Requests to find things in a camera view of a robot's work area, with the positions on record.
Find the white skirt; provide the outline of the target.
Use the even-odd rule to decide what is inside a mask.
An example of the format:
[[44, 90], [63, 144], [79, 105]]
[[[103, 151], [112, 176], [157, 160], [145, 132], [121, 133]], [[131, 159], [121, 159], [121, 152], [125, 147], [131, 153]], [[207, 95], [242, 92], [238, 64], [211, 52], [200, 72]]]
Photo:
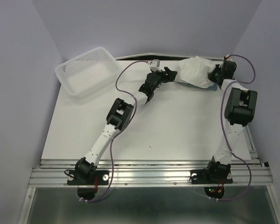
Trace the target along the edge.
[[211, 60], [195, 56], [179, 62], [178, 74], [175, 81], [190, 84], [202, 89], [214, 86], [208, 75], [215, 69]]

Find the light blue denim skirt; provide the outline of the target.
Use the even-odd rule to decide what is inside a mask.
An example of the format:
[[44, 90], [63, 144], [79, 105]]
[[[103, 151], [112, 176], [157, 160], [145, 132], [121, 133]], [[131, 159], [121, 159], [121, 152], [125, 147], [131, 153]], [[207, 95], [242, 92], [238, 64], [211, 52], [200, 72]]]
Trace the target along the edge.
[[212, 85], [212, 86], [209, 86], [207, 88], [202, 88], [202, 87], [198, 87], [198, 86], [195, 86], [195, 85], [192, 85], [190, 83], [185, 83], [185, 82], [177, 82], [178, 84], [181, 84], [183, 86], [186, 86], [186, 87], [189, 87], [189, 88], [196, 88], [196, 89], [201, 89], [201, 90], [207, 90], [207, 91], [216, 91], [217, 90], [217, 85]]

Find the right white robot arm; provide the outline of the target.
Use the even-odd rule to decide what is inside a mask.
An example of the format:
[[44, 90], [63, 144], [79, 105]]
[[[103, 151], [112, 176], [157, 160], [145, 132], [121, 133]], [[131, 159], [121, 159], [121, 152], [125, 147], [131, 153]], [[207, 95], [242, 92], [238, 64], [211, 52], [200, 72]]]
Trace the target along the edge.
[[205, 177], [210, 182], [231, 178], [231, 161], [239, 136], [255, 115], [258, 93], [233, 79], [236, 68], [234, 61], [224, 59], [209, 74], [209, 79], [224, 91], [220, 106], [223, 137], [205, 170]]

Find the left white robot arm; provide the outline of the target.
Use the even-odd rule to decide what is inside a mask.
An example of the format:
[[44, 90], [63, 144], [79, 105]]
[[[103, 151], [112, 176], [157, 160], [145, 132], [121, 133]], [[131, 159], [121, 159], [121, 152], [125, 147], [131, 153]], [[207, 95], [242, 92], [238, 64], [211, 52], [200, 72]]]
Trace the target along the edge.
[[164, 67], [163, 70], [151, 69], [136, 93], [130, 94], [126, 99], [117, 98], [106, 116], [106, 125], [101, 135], [86, 155], [75, 164], [74, 177], [85, 184], [91, 183], [103, 153], [112, 140], [130, 124], [137, 107], [150, 102], [154, 91], [162, 83], [173, 82], [177, 74], [177, 71], [172, 71], [168, 67]]

